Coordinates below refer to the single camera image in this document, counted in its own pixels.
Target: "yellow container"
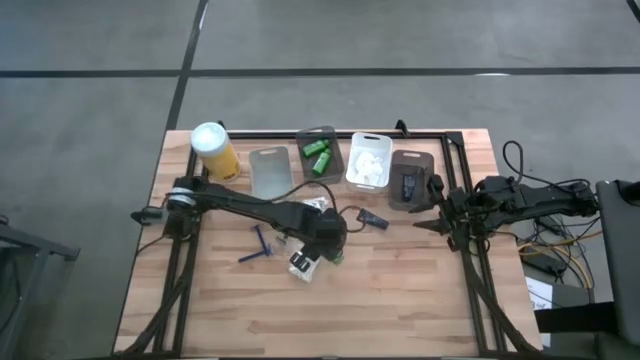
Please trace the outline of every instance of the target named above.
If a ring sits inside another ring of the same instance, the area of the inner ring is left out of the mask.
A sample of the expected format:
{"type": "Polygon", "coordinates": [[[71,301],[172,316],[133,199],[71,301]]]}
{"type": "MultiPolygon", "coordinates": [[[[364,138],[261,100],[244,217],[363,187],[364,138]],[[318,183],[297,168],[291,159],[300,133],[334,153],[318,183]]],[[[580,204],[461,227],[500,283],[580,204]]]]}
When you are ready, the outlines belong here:
{"type": "Polygon", "coordinates": [[[230,181],[240,174],[238,154],[219,124],[199,125],[191,133],[191,147],[215,180],[230,181]]]}

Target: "yellow cable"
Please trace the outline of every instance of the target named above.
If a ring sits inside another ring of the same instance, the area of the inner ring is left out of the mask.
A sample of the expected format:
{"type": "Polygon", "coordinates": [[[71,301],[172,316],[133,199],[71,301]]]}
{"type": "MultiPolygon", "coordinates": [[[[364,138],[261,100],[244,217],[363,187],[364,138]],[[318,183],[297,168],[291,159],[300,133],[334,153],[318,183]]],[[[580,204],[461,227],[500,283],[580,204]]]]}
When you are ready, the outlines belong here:
{"type": "MultiPolygon", "coordinates": [[[[527,253],[527,254],[520,254],[520,256],[534,256],[534,255],[544,254],[544,253],[546,253],[546,252],[551,251],[551,249],[552,249],[552,248],[555,248],[555,247],[557,247],[557,246],[565,246],[565,245],[569,245],[569,244],[572,244],[572,243],[574,243],[574,242],[578,242],[578,241],[582,241],[582,240],[590,239],[590,238],[595,237],[595,236],[598,236],[598,235],[600,235],[600,234],[602,234],[602,231],[597,231],[597,232],[594,232],[593,234],[585,235],[585,236],[583,236],[583,237],[581,237],[581,238],[579,238],[579,239],[568,239],[568,240],[561,241],[561,242],[558,242],[558,243],[555,243],[555,244],[544,245],[544,247],[547,247],[548,249],[545,249],[545,250],[543,250],[543,251],[537,251],[537,252],[527,253]]],[[[537,245],[537,244],[534,244],[534,243],[527,243],[527,244],[524,244],[524,245],[520,245],[520,246],[518,247],[518,251],[522,250],[523,248],[526,248],[526,247],[529,247],[529,246],[534,246],[534,245],[537,245]]]]}
{"type": "Polygon", "coordinates": [[[580,264],[580,262],[578,260],[576,260],[573,256],[569,255],[569,253],[566,252],[564,249],[557,248],[557,249],[554,249],[554,250],[561,252],[567,258],[569,258],[570,261],[573,261],[573,263],[576,264],[576,266],[578,267],[578,270],[580,270],[580,273],[582,274],[582,276],[585,278],[585,280],[587,280],[587,289],[593,288],[593,284],[591,284],[591,278],[589,276],[587,276],[587,272],[584,271],[584,268],[582,267],[582,265],[580,264]]]}
{"type": "MultiPolygon", "coordinates": [[[[532,246],[531,243],[529,244],[524,244],[522,246],[520,246],[518,248],[518,251],[520,251],[520,249],[525,248],[527,246],[532,246]]],[[[564,254],[569,261],[572,261],[574,264],[576,264],[576,266],[578,267],[578,270],[580,270],[580,273],[582,273],[582,277],[584,277],[584,279],[587,281],[587,289],[591,289],[593,287],[593,285],[591,284],[591,278],[589,276],[587,276],[587,272],[584,271],[584,268],[582,267],[582,264],[580,264],[580,262],[578,262],[578,260],[576,260],[573,256],[569,255],[569,253],[567,251],[565,251],[562,248],[557,248],[557,247],[548,247],[547,249],[545,249],[544,251],[538,251],[538,252],[534,252],[534,253],[527,253],[527,254],[520,254],[520,256],[532,256],[532,255],[540,255],[543,254],[547,251],[551,251],[551,250],[555,250],[555,251],[559,251],[560,253],[564,254]]]]}

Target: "black remote control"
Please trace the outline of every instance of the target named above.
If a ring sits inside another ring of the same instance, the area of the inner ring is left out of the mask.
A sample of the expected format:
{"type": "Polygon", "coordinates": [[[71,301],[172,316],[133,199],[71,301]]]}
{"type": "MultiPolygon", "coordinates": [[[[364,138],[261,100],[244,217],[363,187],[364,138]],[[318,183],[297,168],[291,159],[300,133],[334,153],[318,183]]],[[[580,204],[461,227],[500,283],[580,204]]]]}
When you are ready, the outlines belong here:
{"type": "Polygon", "coordinates": [[[387,230],[387,227],[389,227],[389,222],[387,220],[376,216],[365,209],[360,210],[360,213],[358,214],[356,220],[367,225],[375,226],[382,230],[387,230]]]}

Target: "power strip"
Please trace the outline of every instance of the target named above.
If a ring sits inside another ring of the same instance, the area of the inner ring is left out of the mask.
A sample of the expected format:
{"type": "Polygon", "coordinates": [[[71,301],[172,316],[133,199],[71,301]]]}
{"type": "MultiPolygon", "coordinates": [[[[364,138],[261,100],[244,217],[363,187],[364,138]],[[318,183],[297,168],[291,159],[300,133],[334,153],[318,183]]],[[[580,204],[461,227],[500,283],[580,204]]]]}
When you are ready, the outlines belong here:
{"type": "MultiPolygon", "coordinates": [[[[525,247],[520,250],[520,254],[530,254],[538,252],[531,247],[525,247]]],[[[520,256],[520,261],[523,264],[529,265],[535,269],[538,269],[544,273],[547,273],[553,277],[561,277],[566,270],[566,264],[556,258],[552,258],[546,254],[539,254],[535,256],[520,256]]]]}

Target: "metal bracket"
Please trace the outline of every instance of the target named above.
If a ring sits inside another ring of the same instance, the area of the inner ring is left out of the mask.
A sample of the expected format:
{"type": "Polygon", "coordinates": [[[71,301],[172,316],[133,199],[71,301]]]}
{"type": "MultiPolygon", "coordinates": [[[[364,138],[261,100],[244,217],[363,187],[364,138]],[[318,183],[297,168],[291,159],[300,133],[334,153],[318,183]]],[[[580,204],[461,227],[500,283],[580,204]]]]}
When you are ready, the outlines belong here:
{"type": "Polygon", "coordinates": [[[400,130],[402,132],[402,137],[405,139],[408,139],[411,137],[411,133],[409,132],[409,129],[407,128],[407,124],[405,124],[404,120],[400,119],[398,120],[398,122],[396,122],[396,130],[400,130]]]}
{"type": "Polygon", "coordinates": [[[447,131],[445,135],[456,146],[464,146],[464,137],[461,131],[447,131]]]}

